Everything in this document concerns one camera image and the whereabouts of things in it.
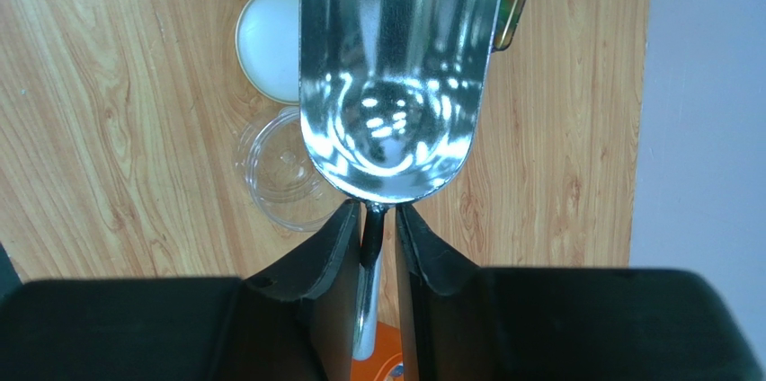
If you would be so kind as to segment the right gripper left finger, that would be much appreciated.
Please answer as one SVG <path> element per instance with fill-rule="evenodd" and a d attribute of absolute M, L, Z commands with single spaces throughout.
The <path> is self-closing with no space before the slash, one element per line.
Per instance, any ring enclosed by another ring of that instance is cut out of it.
<path fill-rule="evenodd" d="M 1 306 L 4 380 L 347 380 L 360 207 L 247 279 L 40 280 Z"/>

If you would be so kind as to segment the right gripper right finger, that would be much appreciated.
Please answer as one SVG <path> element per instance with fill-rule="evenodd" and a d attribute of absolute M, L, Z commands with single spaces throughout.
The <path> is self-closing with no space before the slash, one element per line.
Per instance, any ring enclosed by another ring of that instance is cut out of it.
<path fill-rule="evenodd" d="M 408 380 L 762 380 L 719 294 L 686 270 L 481 267 L 396 209 Z"/>

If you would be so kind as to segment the orange tray of candies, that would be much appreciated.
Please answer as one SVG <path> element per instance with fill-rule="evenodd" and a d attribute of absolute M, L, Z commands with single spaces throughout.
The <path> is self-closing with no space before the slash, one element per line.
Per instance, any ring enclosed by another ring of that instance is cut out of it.
<path fill-rule="evenodd" d="M 378 322 L 375 348 L 363 361 L 354 360 L 351 381 L 402 381 L 404 361 L 400 331 L 389 324 Z"/>

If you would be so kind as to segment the clear plastic cup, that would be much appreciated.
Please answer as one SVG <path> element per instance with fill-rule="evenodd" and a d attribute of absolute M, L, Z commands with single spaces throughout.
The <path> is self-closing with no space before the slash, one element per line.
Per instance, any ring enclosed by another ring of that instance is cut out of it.
<path fill-rule="evenodd" d="M 254 205 L 290 231 L 319 230 L 346 200 L 309 158 L 297 106 L 276 104 L 256 113 L 236 140 L 233 160 Z"/>

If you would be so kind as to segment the metal scoop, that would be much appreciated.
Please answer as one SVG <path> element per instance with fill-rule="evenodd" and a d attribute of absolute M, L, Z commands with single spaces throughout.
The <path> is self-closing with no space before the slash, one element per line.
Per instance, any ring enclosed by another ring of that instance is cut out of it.
<path fill-rule="evenodd" d="M 501 0 L 300 0 L 302 137 L 361 202 L 352 356 L 371 357 L 385 216 L 458 174 L 477 132 Z"/>

